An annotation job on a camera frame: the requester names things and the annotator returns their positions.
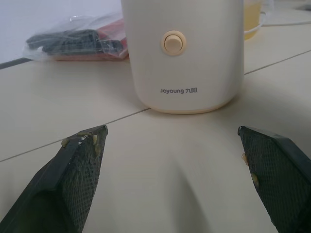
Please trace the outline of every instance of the white appliance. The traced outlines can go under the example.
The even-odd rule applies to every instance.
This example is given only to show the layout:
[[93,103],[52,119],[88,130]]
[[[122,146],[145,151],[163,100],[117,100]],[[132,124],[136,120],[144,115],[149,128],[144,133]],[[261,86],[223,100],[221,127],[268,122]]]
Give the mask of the white appliance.
[[122,0],[135,89],[147,106],[194,114],[243,80],[243,0]]

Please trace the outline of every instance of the cream-colored button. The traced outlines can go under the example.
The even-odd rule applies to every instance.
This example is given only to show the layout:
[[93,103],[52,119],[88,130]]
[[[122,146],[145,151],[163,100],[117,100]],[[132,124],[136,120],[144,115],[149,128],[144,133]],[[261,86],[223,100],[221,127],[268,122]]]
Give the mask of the cream-colored button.
[[169,56],[179,56],[186,49],[187,41],[185,36],[179,31],[166,32],[161,40],[163,52]]
[[169,35],[165,39],[165,49],[169,53],[178,53],[183,48],[183,42],[177,35]]

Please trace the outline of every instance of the clear plastic bag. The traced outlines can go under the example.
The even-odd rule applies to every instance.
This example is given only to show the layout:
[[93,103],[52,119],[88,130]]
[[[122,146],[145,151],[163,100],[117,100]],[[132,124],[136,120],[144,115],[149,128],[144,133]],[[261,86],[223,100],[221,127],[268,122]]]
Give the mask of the clear plastic bag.
[[122,14],[74,16],[26,40],[23,56],[37,61],[111,61],[128,56]]

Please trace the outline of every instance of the table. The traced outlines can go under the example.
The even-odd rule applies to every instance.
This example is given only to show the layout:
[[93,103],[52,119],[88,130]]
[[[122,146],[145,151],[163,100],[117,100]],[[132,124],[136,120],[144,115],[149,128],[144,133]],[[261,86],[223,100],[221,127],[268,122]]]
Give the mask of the table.
[[[0,218],[60,143],[8,156],[113,121],[84,232],[276,233],[241,159],[237,130],[240,125],[268,129],[290,137],[311,155],[310,28],[281,27],[275,35],[272,28],[263,28],[245,45],[248,74],[239,95],[202,115],[146,109],[135,96],[128,63],[30,62],[1,70],[5,85],[0,93],[7,95],[0,104],[8,117],[7,125],[1,124],[7,131],[0,134],[6,159],[0,163],[0,185],[6,187],[0,190]],[[278,46],[267,45],[281,31],[288,36]],[[293,43],[294,31],[306,35],[305,43]],[[257,47],[266,49],[258,53]],[[21,108],[24,116],[18,115]],[[33,118],[33,111],[42,115]],[[10,131],[10,120],[20,127]]]

